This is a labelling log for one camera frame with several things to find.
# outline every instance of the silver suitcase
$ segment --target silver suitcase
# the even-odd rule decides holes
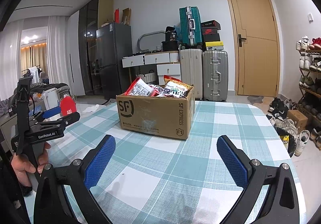
[[[182,82],[194,85],[195,99],[203,98],[202,53],[201,49],[184,49],[179,52]]]
[[[203,94],[209,101],[226,101],[229,82],[227,52],[211,50],[203,53]]]

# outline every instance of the white kettle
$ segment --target white kettle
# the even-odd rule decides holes
[[[47,91],[44,91],[42,93],[42,97],[47,110],[59,106],[59,99],[56,88],[51,88]]]

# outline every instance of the gray refrigerator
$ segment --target gray refrigerator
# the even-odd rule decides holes
[[[123,68],[122,59],[133,54],[131,27],[114,22],[98,29],[96,35],[95,70],[100,74],[102,91],[108,100],[130,86],[129,69]]]

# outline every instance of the hand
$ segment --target hand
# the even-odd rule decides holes
[[[42,173],[43,167],[48,163],[48,152],[46,149],[50,149],[51,145],[45,142],[43,147],[43,153],[38,157],[38,168],[37,171]],[[26,172],[35,173],[36,168],[32,165],[32,163],[28,160],[27,156],[24,154],[13,155],[13,159],[11,161],[11,166],[17,175],[18,181],[25,187],[31,187],[30,180],[27,176]]]

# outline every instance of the teal suitcase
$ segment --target teal suitcase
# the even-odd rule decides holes
[[[201,18],[197,7],[184,7],[179,9],[183,43],[192,48],[202,48]]]

